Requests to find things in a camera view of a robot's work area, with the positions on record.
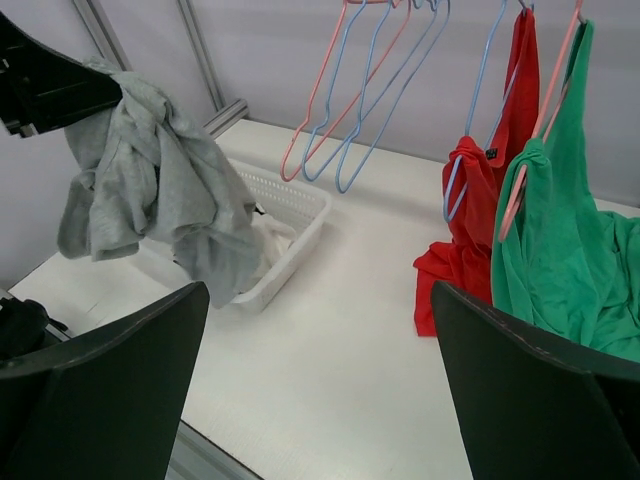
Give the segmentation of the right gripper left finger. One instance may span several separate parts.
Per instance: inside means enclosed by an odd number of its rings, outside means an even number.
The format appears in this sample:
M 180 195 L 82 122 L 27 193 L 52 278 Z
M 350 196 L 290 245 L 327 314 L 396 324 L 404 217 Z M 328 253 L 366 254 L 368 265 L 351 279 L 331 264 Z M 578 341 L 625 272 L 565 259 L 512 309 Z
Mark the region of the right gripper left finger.
M 1 359 L 5 479 L 162 479 L 209 309 L 191 283 L 66 340 Z

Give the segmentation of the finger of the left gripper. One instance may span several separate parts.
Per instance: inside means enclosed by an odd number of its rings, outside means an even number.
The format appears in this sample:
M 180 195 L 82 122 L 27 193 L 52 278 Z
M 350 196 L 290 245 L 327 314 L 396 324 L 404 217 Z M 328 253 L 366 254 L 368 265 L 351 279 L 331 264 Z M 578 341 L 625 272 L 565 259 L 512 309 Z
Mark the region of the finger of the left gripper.
M 107 74 L 83 66 L 1 16 L 1 121 L 27 138 L 111 109 L 122 99 Z

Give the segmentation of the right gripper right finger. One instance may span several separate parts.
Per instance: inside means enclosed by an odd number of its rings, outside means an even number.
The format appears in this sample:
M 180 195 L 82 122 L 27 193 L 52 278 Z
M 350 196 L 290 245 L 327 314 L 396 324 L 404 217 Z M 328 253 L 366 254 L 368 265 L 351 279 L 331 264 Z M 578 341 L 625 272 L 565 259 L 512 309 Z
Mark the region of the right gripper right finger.
M 437 339 L 476 479 L 636 479 L 639 365 L 438 281 Z

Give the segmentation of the grey tank top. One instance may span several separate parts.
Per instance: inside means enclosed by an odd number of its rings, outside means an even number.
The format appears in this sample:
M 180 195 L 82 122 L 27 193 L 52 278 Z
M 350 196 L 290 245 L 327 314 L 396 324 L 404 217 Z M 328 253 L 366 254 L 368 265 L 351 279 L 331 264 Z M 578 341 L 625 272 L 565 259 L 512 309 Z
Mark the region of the grey tank top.
M 160 87 L 100 57 L 85 61 L 120 88 L 119 103 L 65 128 L 80 171 L 57 235 L 68 259 L 134 255 L 143 239 L 171 247 L 222 308 L 248 284 L 262 242 L 256 201 L 214 139 Z

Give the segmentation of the white tank top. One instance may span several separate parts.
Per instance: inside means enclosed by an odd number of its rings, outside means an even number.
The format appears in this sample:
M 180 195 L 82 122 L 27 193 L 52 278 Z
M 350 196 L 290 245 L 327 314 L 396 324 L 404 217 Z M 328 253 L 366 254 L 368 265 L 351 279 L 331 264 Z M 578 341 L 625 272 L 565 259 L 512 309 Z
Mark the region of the white tank top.
M 241 293 L 250 291 L 297 239 L 296 231 L 292 227 L 276 220 L 269 214 L 255 214 L 252 228 L 262 245 L 260 262 Z

